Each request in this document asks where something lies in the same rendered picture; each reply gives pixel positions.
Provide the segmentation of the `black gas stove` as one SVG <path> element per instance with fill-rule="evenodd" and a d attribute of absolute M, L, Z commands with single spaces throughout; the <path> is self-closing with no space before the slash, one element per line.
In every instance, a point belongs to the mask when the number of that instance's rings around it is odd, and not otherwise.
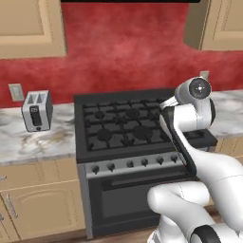
<path fill-rule="evenodd" d="M 144 89 L 74 97 L 76 160 L 88 238 L 96 237 L 92 232 L 90 179 L 184 167 L 180 158 L 176 163 L 171 161 L 171 156 L 178 154 L 159 125 L 159 104 L 173 94 L 172 89 Z M 157 163 L 159 156 L 164 158 L 162 165 Z M 142 159 L 148 159 L 146 167 Z M 129 160 L 133 168 L 126 166 Z M 113 172 L 107 168 L 111 162 L 115 164 Z M 97 175 L 91 170 L 94 165 L 100 167 Z"/>

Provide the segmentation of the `black oven door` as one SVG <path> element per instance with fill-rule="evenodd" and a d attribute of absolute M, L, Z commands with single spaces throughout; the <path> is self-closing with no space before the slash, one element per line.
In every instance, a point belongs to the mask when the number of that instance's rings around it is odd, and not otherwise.
<path fill-rule="evenodd" d="M 104 191 L 102 184 L 105 181 L 177 176 L 191 177 L 186 181 L 197 181 L 197 178 L 190 176 L 183 166 L 90 179 L 88 188 L 93 235 L 119 234 L 159 224 L 159 215 L 148 206 L 147 193 L 152 187 L 162 183 Z"/>

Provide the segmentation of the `silver two-slot toaster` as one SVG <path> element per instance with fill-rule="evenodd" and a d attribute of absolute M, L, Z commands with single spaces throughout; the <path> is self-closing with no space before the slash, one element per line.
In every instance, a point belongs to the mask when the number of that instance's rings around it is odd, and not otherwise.
<path fill-rule="evenodd" d="M 29 91 L 21 112 L 28 132 L 49 130 L 53 113 L 50 92 L 48 90 Z"/>

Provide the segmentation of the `beige drawer front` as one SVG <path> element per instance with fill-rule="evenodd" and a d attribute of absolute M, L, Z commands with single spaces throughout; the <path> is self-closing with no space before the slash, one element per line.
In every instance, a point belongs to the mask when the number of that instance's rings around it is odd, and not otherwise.
<path fill-rule="evenodd" d="M 25 164 L 0 166 L 0 191 L 21 187 L 69 181 L 78 178 L 76 160 L 51 159 Z"/>
<path fill-rule="evenodd" d="M 231 157 L 243 156 L 243 137 L 219 139 L 215 151 Z"/>

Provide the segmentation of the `beige lower cabinet door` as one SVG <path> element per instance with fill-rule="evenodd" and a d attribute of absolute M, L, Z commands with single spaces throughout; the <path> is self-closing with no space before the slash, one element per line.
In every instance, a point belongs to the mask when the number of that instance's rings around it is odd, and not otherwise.
<path fill-rule="evenodd" d="M 10 211 L 7 194 L 18 214 L 17 218 Z M 85 228 L 78 180 L 5 190 L 1 196 L 21 239 Z"/>

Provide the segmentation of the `beige cabinet door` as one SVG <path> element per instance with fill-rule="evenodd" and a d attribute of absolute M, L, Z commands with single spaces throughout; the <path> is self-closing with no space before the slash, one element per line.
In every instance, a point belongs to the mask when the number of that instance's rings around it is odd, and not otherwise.
<path fill-rule="evenodd" d="M 17 218 L 10 211 L 7 194 L 18 214 Z M 78 180 L 5 190 L 1 196 L 21 239 L 85 228 Z"/>
<path fill-rule="evenodd" d="M 243 50 L 243 0 L 211 0 L 202 50 Z"/>
<path fill-rule="evenodd" d="M 61 0 L 0 0 L 0 59 L 66 53 Z"/>

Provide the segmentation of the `beige upper cabinet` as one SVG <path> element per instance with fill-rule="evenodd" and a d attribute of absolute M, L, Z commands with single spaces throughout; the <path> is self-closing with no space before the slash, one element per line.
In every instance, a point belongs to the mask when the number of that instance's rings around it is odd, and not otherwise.
<path fill-rule="evenodd" d="M 184 30 L 184 43 L 192 48 L 202 50 L 201 43 L 211 0 L 191 3 L 188 8 Z"/>

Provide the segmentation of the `black range hood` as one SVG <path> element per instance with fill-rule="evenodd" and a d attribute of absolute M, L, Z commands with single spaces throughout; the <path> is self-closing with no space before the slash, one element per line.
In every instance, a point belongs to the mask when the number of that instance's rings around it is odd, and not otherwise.
<path fill-rule="evenodd" d="M 201 0 L 61 0 L 62 3 L 114 3 L 114 4 L 135 4 L 135 3 L 200 3 Z"/>

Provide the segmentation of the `beige upper cabinet door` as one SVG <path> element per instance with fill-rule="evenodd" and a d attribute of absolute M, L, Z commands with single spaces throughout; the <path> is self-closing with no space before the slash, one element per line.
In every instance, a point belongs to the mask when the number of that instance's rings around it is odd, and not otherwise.
<path fill-rule="evenodd" d="M 0 59 L 66 53 L 61 0 L 0 0 Z"/>
<path fill-rule="evenodd" d="M 202 50 L 243 50 L 243 0 L 211 0 Z"/>

